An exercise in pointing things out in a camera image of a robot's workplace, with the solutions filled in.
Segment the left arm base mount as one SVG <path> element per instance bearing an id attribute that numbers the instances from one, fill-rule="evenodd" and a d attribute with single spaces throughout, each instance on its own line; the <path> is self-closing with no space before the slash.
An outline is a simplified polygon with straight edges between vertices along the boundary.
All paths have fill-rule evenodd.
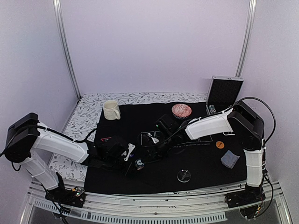
<path id="1" fill-rule="evenodd" d="M 64 204 L 82 208 L 86 197 L 85 190 L 78 186 L 72 189 L 66 189 L 61 175 L 59 173 L 56 173 L 56 175 L 58 177 L 58 187 L 47 190 L 45 199 L 56 202 L 59 205 Z"/>

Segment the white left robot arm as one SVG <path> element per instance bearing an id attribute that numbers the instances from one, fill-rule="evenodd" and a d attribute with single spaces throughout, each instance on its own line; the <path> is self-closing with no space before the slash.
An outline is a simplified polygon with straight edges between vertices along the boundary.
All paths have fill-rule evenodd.
<path id="1" fill-rule="evenodd" d="M 135 146 L 119 136 L 113 136 L 101 143 L 87 138 L 74 140 L 47 127 L 38 120 L 35 113 L 29 113 L 7 131 L 7 141 L 1 155 L 12 163 L 25 168 L 60 203 L 69 199 L 69 191 L 63 181 L 38 155 L 39 150 L 59 154 L 87 167 L 120 169 L 127 164 Z"/>

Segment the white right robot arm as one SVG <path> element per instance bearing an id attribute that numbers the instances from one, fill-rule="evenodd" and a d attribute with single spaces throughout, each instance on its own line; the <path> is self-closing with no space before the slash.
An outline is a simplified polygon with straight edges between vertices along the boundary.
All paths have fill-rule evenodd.
<path id="1" fill-rule="evenodd" d="M 240 142 L 246 159 L 249 186 L 242 192 L 242 200 L 252 203 L 260 195 L 259 188 L 265 172 L 265 148 L 269 140 L 264 137 L 264 120 L 241 98 L 229 108 L 197 119 L 185 120 L 173 132 L 167 133 L 165 124 L 158 121 L 156 127 L 163 132 L 165 139 L 156 141 L 148 135 L 141 135 L 143 148 L 154 149 L 156 154 L 163 154 L 173 145 L 185 139 L 197 140 L 214 134 L 233 134 Z"/>

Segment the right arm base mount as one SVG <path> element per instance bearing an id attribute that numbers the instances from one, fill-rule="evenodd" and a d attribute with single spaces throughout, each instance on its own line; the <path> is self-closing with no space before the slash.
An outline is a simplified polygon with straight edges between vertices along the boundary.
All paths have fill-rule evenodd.
<path id="1" fill-rule="evenodd" d="M 246 219 L 254 219 L 259 215 L 259 212 L 266 199 L 263 192 L 262 184 L 258 187 L 251 187 L 245 184 L 245 190 L 228 193 L 225 195 L 225 202 L 229 208 L 240 207 L 255 203 L 251 207 L 240 209 L 240 214 Z"/>

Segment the orange big blind button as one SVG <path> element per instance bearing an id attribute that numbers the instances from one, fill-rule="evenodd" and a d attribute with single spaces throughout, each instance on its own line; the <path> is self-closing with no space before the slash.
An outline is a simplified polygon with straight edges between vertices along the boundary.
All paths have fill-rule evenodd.
<path id="1" fill-rule="evenodd" d="M 223 149 L 225 147 L 225 144 L 222 141 L 217 141 L 215 145 L 218 149 Z"/>

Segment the stack of poker chips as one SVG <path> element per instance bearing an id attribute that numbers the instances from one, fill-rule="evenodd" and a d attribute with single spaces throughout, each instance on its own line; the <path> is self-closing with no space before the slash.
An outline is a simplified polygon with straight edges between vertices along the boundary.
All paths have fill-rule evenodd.
<path id="1" fill-rule="evenodd" d="M 137 159 L 135 161 L 135 168 L 136 170 L 142 170 L 145 166 L 145 163 L 142 161 L 142 159 Z"/>

